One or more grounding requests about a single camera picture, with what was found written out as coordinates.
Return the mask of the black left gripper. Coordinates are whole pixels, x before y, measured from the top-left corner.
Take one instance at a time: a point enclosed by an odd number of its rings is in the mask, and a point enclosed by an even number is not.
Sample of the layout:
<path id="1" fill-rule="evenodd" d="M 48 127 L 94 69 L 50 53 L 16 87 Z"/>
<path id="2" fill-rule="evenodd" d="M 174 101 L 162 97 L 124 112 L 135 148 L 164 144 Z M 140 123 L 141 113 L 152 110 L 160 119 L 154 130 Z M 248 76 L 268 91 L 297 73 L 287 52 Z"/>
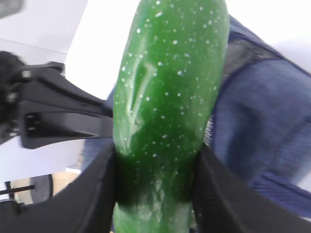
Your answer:
<path id="1" fill-rule="evenodd" d="M 64 108 L 77 113 L 28 113 L 21 119 L 24 148 L 37 149 L 53 143 L 111 138 L 112 107 L 68 81 L 63 63 L 25 65 L 18 56 L 0 52 L 0 143 L 17 134 L 17 100 L 20 83 L 22 100 Z"/>

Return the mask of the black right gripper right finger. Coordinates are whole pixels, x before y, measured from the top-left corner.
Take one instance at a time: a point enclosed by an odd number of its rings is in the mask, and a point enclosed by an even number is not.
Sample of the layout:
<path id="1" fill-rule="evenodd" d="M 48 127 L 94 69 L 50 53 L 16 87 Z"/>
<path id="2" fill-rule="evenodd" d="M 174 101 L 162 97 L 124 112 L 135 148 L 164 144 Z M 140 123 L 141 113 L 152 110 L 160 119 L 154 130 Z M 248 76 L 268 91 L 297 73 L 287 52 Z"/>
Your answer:
<path id="1" fill-rule="evenodd" d="M 309 233 L 310 222 L 272 203 L 241 182 L 203 144 L 191 200 L 201 233 Z"/>

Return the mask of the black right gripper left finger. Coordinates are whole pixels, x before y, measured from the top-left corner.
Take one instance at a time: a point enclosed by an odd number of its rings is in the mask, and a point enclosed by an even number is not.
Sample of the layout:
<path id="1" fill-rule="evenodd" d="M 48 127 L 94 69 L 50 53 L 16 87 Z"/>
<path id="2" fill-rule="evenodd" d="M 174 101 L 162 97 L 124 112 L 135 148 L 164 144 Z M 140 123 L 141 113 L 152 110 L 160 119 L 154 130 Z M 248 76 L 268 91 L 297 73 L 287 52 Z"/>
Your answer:
<path id="1" fill-rule="evenodd" d="M 6 208 L 2 233 L 108 233 L 115 205 L 115 150 L 109 143 L 89 167 L 51 199 Z"/>

